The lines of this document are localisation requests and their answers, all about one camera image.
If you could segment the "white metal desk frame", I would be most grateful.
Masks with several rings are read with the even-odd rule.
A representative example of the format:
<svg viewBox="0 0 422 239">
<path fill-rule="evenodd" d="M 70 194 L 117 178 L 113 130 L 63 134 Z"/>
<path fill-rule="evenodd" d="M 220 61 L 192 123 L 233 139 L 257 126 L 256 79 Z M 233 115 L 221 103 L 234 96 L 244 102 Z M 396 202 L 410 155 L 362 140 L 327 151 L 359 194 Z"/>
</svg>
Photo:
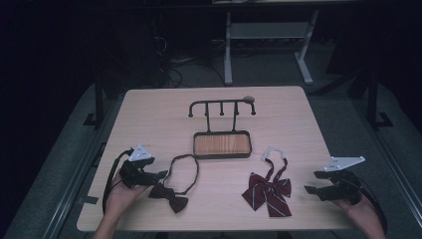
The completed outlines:
<svg viewBox="0 0 422 239">
<path fill-rule="evenodd" d="M 306 53 L 316 26 L 319 10 L 314 10 L 306 22 L 236 23 L 227 13 L 224 54 L 224 84 L 233 85 L 231 41 L 257 39 L 302 39 L 302 48 L 295 52 L 296 63 L 306 85 L 314 81 L 306 63 Z"/>
</svg>

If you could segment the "black hook rack wooden tray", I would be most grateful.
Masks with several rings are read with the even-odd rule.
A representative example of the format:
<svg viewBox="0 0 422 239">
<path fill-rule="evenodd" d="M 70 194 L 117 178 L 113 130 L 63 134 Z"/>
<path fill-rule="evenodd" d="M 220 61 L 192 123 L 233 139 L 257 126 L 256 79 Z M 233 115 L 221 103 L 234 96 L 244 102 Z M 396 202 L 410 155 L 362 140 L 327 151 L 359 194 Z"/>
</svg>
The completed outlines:
<svg viewBox="0 0 422 239">
<path fill-rule="evenodd" d="M 195 101 L 188 108 L 188 116 L 194 116 L 196 106 L 204 107 L 206 130 L 193 135 L 193 154 L 197 159 L 248 158 L 253 151 L 251 135 L 247 130 L 237 130 L 237 116 L 240 114 L 239 104 L 248 105 L 251 115 L 256 114 L 255 103 L 249 104 L 243 99 L 202 100 Z M 219 116 L 225 115 L 225 106 L 232 107 L 232 127 L 229 130 L 211 129 L 211 106 L 219 107 Z"/>
</svg>

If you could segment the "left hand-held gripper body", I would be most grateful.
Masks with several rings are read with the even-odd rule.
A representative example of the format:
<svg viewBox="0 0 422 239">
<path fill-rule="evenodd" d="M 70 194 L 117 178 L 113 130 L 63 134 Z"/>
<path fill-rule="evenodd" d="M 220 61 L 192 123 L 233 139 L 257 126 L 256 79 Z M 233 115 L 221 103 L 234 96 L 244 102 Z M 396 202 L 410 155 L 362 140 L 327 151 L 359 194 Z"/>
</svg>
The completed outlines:
<svg viewBox="0 0 422 239">
<path fill-rule="evenodd" d="M 143 170 L 146 165 L 142 165 L 140 161 L 151 157 L 153 157 L 152 154 L 141 143 L 131 151 L 129 158 L 123 162 L 119 171 L 125 186 L 132 188 L 136 185 L 147 185 L 147 172 Z"/>
</svg>

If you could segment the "person's right hand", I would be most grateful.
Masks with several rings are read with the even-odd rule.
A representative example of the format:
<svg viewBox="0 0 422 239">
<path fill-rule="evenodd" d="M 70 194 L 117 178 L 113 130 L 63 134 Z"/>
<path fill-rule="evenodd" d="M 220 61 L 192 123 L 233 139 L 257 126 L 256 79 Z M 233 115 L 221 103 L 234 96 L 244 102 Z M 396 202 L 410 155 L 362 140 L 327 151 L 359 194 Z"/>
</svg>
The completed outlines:
<svg viewBox="0 0 422 239">
<path fill-rule="evenodd" d="M 368 222 L 377 218 L 372 204 L 365 196 L 362 196 L 360 201 L 354 205 L 351 205 L 345 199 L 333 200 L 332 203 L 339 207 L 353 222 Z"/>
</svg>

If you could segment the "red striped bow tie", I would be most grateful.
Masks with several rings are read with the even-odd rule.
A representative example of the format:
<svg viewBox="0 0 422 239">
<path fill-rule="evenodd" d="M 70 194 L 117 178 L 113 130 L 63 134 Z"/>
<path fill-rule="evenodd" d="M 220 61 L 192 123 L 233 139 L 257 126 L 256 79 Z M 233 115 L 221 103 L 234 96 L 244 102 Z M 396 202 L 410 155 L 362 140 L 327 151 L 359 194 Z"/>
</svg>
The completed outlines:
<svg viewBox="0 0 422 239">
<path fill-rule="evenodd" d="M 275 151 L 280 154 L 284 163 L 277 173 L 275 173 L 274 163 L 270 160 L 270 154 Z M 289 178 L 281 179 L 288 166 L 286 155 L 280 148 L 269 146 L 262 159 L 270 165 L 270 169 L 266 176 L 252 172 L 249 176 L 248 188 L 242 197 L 254 211 L 266 204 L 270 217 L 290 217 L 292 212 L 286 198 L 292 195 L 292 183 Z"/>
</svg>

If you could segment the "person's left hand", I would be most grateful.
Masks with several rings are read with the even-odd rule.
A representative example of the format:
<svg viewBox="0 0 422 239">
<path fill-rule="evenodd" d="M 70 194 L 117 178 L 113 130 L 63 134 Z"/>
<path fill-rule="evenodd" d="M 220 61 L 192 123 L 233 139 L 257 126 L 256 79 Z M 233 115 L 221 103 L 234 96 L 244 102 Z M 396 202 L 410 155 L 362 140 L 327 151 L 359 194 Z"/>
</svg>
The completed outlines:
<svg viewBox="0 0 422 239">
<path fill-rule="evenodd" d="M 105 216 L 121 216 L 146 189 L 147 186 L 144 185 L 128 188 L 122 183 L 121 176 L 117 173 L 111 182 L 105 204 Z"/>
</svg>

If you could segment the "dark brown bow tie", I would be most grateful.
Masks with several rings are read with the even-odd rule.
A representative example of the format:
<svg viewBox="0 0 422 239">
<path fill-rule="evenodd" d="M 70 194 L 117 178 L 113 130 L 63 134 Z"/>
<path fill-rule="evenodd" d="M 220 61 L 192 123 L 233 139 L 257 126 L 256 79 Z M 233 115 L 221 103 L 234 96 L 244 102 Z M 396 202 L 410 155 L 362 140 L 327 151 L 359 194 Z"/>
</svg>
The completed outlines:
<svg viewBox="0 0 422 239">
<path fill-rule="evenodd" d="M 195 162 L 195 165 L 196 165 L 195 177 L 193 179 L 193 182 L 184 191 L 176 192 L 173 188 L 166 187 L 165 182 L 172 175 L 174 163 L 186 157 L 192 157 Z M 187 206 L 189 199 L 186 197 L 186 194 L 196 184 L 198 176 L 199 176 L 199 162 L 196 156 L 193 154 L 177 155 L 171 160 L 167 175 L 163 178 L 161 182 L 158 182 L 156 185 L 152 187 L 152 189 L 149 192 L 148 197 L 152 199 L 166 199 L 172 211 L 175 214 L 177 214 L 181 212 Z"/>
</svg>

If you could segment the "black metal stand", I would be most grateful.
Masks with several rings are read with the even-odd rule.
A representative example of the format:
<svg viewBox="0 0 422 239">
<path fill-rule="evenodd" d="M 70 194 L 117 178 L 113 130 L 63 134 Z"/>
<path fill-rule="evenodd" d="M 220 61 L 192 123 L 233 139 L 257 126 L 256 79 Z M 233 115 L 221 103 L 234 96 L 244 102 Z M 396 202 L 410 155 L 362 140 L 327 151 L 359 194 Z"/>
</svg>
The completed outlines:
<svg viewBox="0 0 422 239">
<path fill-rule="evenodd" d="M 370 126 L 378 130 L 380 127 L 393 126 L 392 121 L 386 113 L 377 110 L 377 97 L 378 97 L 378 80 L 375 71 L 372 69 L 367 70 L 367 109 L 366 118 Z"/>
</svg>

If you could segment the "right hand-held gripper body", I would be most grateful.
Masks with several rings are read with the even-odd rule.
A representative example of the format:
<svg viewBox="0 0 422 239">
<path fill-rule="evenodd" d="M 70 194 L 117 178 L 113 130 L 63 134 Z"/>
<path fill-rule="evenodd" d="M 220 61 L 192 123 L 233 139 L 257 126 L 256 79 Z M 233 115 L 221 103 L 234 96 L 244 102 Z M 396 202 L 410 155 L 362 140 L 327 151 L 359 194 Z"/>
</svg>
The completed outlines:
<svg viewBox="0 0 422 239">
<path fill-rule="evenodd" d="M 329 188 L 328 200 L 346 199 L 350 203 L 360 201 L 360 183 L 357 176 L 349 171 L 352 166 L 365 162 L 363 156 L 332 156 L 330 162 L 323 169 L 332 182 Z"/>
</svg>

